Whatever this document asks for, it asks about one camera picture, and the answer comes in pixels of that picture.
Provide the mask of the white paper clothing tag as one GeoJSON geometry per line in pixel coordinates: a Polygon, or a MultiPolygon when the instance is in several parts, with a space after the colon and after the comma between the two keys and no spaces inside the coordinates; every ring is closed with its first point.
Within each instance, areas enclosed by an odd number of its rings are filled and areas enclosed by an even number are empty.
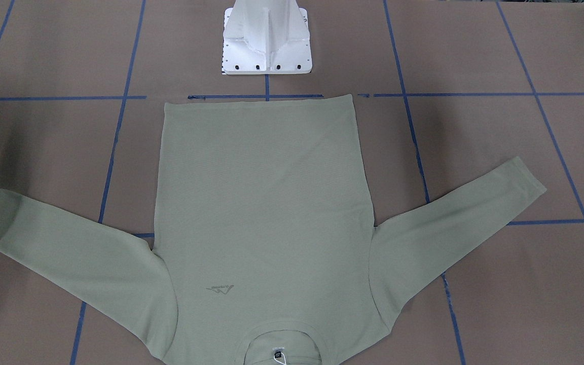
{"type": "Polygon", "coordinates": [[[274,351],[273,360],[278,364],[287,365],[286,355],[281,350],[274,351]]]}

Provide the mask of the olive green long-sleeve shirt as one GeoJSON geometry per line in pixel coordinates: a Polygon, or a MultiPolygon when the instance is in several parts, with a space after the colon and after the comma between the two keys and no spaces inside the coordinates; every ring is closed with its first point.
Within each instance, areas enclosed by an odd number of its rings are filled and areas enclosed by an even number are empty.
{"type": "Polygon", "coordinates": [[[0,189],[0,252],[166,364],[339,364],[545,193],[519,157],[375,226],[351,95],[165,104],[154,247],[0,189]]]}

